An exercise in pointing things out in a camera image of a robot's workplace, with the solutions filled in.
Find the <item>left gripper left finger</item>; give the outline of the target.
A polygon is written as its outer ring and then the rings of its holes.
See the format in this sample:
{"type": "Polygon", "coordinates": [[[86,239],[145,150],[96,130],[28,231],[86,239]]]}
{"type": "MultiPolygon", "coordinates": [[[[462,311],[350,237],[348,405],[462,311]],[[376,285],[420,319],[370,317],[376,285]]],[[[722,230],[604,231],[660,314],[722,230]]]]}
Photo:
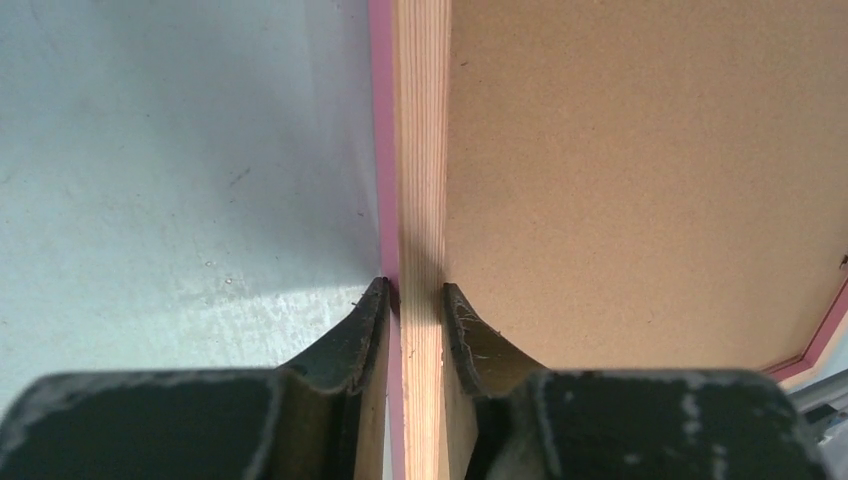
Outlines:
{"type": "Polygon", "coordinates": [[[5,479],[379,479],[391,285],[275,368],[44,376],[1,424],[5,479]]]}

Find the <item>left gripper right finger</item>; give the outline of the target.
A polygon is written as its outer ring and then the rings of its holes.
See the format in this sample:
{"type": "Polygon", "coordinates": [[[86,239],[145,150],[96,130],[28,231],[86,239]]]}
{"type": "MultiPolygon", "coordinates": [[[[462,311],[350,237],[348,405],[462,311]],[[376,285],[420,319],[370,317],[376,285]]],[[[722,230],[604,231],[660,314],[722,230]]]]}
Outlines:
{"type": "Polygon", "coordinates": [[[738,369],[547,368],[444,285],[450,479],[828,479],[804,417],[738,369]]]}

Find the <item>brown backing board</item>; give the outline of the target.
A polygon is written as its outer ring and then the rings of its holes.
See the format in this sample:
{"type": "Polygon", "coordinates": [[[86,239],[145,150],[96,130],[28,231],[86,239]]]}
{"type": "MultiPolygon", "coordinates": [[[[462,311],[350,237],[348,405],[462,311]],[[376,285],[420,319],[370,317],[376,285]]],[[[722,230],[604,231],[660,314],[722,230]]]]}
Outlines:
{"type": "Polygon", "coordinates": [[[457,1],[447,277],[551,367],[800,353],[847,247],[843,1],[457,1]]]}

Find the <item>pink wooden picture frame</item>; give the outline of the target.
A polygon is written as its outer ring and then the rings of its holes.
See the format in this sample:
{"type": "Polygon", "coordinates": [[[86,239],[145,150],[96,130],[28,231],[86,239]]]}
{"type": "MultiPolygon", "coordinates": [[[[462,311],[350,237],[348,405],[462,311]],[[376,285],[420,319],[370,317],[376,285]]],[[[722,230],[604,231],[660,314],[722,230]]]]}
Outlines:
{"type": "MultiPolygon", "coordinates": [[[[404,475],[450,479],[446,463],[445,345],[442,289],[447,277],[448,160],[453,5],[457,1],[392,3],[395,171],[397,175],[400,365],[403,382],[404,475]]],[[[798,354],[762,368],[585,367],[554,370],[738,369],[760,373],[787,395],[810,378],[847,331],[847,247],[842,285],[798,354]]]]}

